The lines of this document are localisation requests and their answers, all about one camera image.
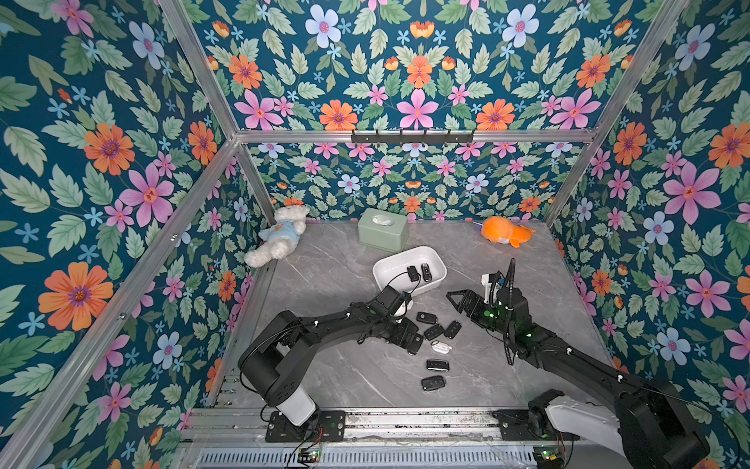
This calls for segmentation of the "black car key top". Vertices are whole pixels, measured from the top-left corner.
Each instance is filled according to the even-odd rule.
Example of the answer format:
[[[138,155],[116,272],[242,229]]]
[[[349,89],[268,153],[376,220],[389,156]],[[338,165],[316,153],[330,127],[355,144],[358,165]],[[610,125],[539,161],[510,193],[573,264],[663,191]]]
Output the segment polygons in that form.
[[[412,283],[418,283],[418,281],[420,281],[421,279],[421,276],[415,266],[408,266],[406,273]]]

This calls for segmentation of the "white storage box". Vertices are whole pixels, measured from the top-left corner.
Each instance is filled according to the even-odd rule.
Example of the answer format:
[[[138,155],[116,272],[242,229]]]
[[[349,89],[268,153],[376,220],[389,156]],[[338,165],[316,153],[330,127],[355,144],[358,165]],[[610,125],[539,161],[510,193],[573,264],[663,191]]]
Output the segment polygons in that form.
[[[433,248],[418,246],[377,261],[372,273],[380,289],[389,286],[416,296],[437,289],[447,267]]]

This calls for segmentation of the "black slim car key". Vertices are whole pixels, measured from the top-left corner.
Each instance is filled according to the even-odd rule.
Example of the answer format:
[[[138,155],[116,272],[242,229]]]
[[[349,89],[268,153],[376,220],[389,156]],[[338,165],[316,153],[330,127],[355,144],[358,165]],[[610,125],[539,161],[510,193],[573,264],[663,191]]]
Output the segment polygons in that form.
[[[432,272],[430,266],[427,263],[421,265],[422,279],[425,283],[431,283],[433,281]]]

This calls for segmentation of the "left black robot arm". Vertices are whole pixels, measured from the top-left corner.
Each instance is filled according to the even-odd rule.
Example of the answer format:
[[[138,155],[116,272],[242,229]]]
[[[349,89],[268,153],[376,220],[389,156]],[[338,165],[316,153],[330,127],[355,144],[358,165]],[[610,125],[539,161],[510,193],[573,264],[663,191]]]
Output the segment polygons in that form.
[[[344,311],[321,317],[298,317],[285,310],[248,346],[237,367],[266,405],[304,428],[318,413],[318,405],[303,386],[316,355],[344,342],[361,344],[370,338],[411,355],[424,342],[415,322],[395,317],[375,300],[355,302]]]

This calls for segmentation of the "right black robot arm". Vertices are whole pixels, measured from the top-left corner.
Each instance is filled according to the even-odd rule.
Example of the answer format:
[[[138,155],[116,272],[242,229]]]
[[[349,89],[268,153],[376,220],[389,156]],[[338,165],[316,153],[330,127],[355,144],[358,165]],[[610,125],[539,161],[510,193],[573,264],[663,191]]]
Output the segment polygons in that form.
[[[699,423],[671,382],[648,382],[570,346],[531,320],[519,289],[501,289],[490,304],[469,289],[446,297],[457,313],[500,335],[508,363],[529,363],[595,399],[590,406],[558,390],[542,393],[529,402],[532,435],[576,435],[623,455],[634,468],[693,468],[709,455]]]

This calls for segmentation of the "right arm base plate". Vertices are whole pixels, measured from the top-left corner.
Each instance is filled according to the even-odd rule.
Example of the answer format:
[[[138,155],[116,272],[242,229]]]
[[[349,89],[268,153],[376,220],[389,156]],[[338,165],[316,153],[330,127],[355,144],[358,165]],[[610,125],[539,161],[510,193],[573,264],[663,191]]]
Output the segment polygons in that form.
[[[579,441],[580,437],[561,433],[555,429],[547,417],[535,410],[494,410],[491,416],[497,420],[498,428],[505,441]]]

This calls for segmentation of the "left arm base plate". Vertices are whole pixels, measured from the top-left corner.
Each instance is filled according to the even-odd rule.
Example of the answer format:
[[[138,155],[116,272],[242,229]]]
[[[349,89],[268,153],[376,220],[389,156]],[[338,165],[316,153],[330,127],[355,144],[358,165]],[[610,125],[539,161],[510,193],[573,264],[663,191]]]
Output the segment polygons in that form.
[[[301,426],[295,426],[281,412],[273,412],[267,426],[267,443],[342,442],[347,414],[343,410],[318,410]]]

